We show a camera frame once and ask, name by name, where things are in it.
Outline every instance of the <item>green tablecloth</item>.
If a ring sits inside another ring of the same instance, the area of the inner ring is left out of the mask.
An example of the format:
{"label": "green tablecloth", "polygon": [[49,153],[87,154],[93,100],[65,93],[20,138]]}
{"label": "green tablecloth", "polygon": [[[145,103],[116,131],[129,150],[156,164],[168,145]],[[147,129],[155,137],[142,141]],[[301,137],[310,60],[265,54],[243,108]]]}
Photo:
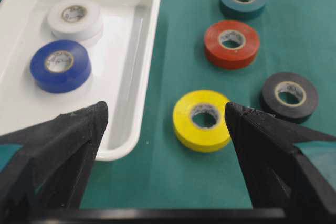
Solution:
{"label": "green tablecloth", "polygon": [[19,144],[0,144],[0,172],[21,147]]}
{"label": "green tablecloth", "polygon": [[249,208],[251,202],[232,143],[213,154],[187,150],[176,139],[172,110],[185,93],[211,89],[259,107],[266,78],[292,71],[317,88],[320,104],[304,126],[336,135],[336,15],[334,0],[268,0],[246,22],[261,40],[256,61],[242,70],[211,65],[203,35],[223,20],[218,0],[162,0],[141,137],[125,158],[96,162],[83,208]]}
{"label": "green tablecloth", "polygon": [[295,144],[336,191],[336,142],[312,141]]}

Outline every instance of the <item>white plastic tray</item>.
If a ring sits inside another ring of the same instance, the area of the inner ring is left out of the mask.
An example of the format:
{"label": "white plastic tray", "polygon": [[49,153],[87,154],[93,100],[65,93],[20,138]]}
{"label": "white plastic tray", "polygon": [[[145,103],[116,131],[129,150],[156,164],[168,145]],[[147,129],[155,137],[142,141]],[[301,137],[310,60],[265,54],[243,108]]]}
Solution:
{"label": "white plastic tray", "polygon": [[104,30],[100,40],[82,43],[91,76],[74,91],[51,94],[35,84],[29,63],[40,47],[56,40],[46,14],[58,1],[0,2],[0,135],[106,101],[109,123],[97,160],[121,158],[140,136],[160,0],[93,0],[102,7]]}

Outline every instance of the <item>white tape roll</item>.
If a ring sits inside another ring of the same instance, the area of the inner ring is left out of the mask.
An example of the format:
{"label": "white tape roll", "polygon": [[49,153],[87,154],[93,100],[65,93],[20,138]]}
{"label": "white tape roll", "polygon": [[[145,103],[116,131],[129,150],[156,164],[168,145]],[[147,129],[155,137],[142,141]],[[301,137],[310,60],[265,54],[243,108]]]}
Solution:
{"label": "white tape roll", "polygon": [[91,0],[62,0],[48,14],[48,24],[59,39],[87,40],[103,28],[100,6]]}

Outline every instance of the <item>black tape roll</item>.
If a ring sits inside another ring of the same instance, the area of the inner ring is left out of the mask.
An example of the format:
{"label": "black tape roll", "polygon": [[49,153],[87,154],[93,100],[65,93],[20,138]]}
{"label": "black tape roll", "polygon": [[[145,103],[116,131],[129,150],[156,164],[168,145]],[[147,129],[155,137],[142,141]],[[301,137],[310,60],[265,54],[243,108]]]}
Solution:
{"label": "black tape roll", "polygon": [[[280,93],[290,93],[297,103],[290,104],[280,98]],[[304,77],[290,72],[276,73],[270,76],[263,86],[261,107],[276,117],[302,123],[314,112],[319,103],[315,87]]]}

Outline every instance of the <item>teal tape roll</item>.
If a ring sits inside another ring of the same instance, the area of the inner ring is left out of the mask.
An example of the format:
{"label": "teal tape roll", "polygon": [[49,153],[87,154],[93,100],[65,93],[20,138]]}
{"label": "teal tape roll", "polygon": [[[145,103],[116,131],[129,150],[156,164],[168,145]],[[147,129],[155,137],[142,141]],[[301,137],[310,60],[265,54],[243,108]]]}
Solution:
{"label": "teal tape roll", "polygon": [[252,19],[264,10],[266,0],[220,0],[224,16],[233,19]]}

